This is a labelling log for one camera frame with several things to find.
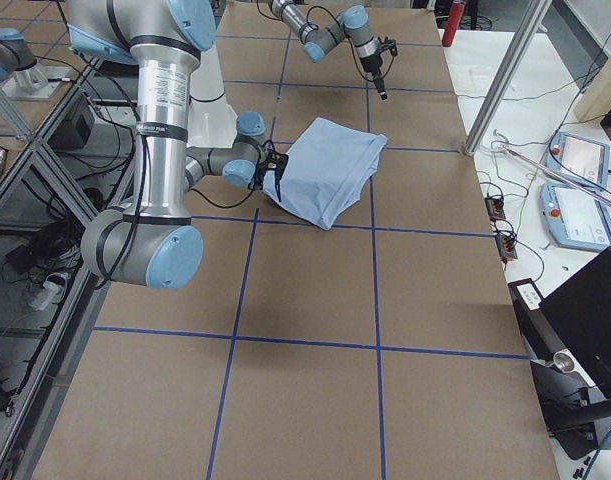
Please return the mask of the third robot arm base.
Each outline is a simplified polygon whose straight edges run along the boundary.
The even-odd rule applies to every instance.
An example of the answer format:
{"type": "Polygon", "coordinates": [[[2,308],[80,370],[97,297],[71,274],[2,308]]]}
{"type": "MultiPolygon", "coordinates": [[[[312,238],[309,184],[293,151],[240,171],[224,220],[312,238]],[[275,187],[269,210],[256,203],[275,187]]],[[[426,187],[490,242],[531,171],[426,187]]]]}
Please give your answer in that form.
{"type": "Polygon", "coordinates": [[[0,84],[9,98],[49,99],[57,85],[49,81],[48,73],[17,29],[0,28],[0,84]]]}

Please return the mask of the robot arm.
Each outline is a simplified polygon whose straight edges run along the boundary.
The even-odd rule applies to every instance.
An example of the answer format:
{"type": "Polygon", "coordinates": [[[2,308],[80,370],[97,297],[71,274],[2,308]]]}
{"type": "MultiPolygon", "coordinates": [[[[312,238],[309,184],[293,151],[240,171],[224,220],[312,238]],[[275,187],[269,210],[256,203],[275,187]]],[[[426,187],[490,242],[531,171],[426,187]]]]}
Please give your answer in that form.
{"type": "Polygon", "coordinates": [[[310,6],[304,13],[296,1],[285,0],[256,1],[256,7],[261,16],[288,26],[313,63],[348,44],[359,76],[373,85],[382,100],[388,99],[385,79],[398,56],[397,42],[374,34],[364,6],[350,6],[336,14],[322,5],[310,6]]]}
{"type": "Polygon", "coordinates": [[[81,255],[101,282],[158,290],[186,285],[199,269],[201,233],[183,204],[205,175],[251,192],[280,182],[288,165],[255,112],[238,116],[229,148],[188,144],[190,80],[215,44],[207,1],[70,1],[71,44],[79,53],[138,67],[134,193],[86,227],[81,255]]]}

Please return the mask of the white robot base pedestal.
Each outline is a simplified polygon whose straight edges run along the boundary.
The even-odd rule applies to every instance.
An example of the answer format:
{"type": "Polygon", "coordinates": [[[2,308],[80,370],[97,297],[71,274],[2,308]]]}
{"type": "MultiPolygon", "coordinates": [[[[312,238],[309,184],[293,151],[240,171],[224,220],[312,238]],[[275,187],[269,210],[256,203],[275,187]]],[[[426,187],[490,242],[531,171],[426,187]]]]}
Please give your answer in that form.
{"type": "Polygon", "coordinates": [[[201,53],[189,84],[188,142],[191,147],[229,148],[237,134],[237,114],[230,106],[217,46],[201,53]]]}

